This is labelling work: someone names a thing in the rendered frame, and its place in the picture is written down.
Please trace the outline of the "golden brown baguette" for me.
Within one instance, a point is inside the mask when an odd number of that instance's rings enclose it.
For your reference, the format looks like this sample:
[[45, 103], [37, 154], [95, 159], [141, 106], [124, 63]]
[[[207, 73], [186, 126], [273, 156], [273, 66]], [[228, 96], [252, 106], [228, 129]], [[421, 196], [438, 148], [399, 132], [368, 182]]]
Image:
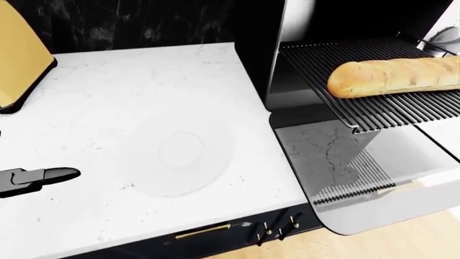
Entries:
[[339, 99], [460, 90], [460, 55], [347, 62], [331, 73], [326, 89]]

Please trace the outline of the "glass toaster oven door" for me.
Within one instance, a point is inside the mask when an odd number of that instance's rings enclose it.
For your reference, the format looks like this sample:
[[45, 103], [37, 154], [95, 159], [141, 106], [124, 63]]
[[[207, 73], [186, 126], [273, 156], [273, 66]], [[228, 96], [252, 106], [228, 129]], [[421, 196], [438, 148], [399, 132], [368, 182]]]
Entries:
[[421, 128], [354, 133], [329, 112], [270, 115], [272, 127], [321, 224], [355, 235], [460, 209], [460, 157]]

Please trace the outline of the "clear glass plate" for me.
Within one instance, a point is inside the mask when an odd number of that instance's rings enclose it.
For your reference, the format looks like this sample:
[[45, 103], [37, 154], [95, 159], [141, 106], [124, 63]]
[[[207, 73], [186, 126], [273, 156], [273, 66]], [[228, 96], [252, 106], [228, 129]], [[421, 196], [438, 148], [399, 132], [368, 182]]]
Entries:
[[171, 113], [140, 122], [120, 148], [118, 169], [138, 191], [190, 194], [219, 177], [233, 153], [233, 134], [215, 114]]

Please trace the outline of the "black cabinet front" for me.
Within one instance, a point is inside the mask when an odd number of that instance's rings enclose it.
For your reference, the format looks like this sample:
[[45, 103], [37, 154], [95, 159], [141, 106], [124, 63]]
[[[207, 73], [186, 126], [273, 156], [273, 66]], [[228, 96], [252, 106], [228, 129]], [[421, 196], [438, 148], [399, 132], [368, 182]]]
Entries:
[[[300, 225], [299, 228], [292, 227], [290, 216], [296, 217], [296, 221]], [[266, 222], [272, 230], [271, 235], [265, 234], [263, 222]], [[176, 235], [221, 224], [231, 224], [231, 228], [189, 237], [184, 240], [175, 240]], [[257, 234], [264, 235], [264, 243], [278, 240], [276, 235], [279, 228], [283, 230], [286, 238], [322, 228], [322, 224], [310, 204], [305, 203], [171, 235], [163, 235], [103, 250], [68, 256], [62, 259], [201, 259], [256, 245]]]

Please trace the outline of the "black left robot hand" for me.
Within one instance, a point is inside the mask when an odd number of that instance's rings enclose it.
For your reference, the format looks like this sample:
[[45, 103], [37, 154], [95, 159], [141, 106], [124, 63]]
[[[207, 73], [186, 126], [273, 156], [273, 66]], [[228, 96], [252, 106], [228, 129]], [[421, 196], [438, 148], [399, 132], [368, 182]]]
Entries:
[[27, 171], [23, 168], [0, 171], [0, 199], [40, 191], [45, 185], [53, 185], [77, 178], [76, 168], [48, 168]]

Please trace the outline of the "black toaster oven body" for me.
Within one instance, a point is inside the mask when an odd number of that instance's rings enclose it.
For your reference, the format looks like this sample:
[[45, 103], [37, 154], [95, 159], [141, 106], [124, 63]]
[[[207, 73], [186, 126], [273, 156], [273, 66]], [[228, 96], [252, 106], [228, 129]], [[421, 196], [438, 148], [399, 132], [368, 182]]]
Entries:
[[331, 113], [279, 54], [288, 43], [398, 38], [417, 47], [454, 0], [236, 0], [231, 18], [235, 49], [271, 114]]

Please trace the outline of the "black ribbed oven rack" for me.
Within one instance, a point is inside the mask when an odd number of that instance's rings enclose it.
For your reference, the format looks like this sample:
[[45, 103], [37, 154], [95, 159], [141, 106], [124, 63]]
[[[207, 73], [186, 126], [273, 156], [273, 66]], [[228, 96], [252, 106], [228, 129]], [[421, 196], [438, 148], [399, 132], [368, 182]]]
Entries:
[[426, 58], [428, 54], [398, 38], [288, 43], [279, 54], [319, 99], [355, 134], [460, 117], [460, 90], [337, 99], [326, 90], [332, 71], [351, 61]]

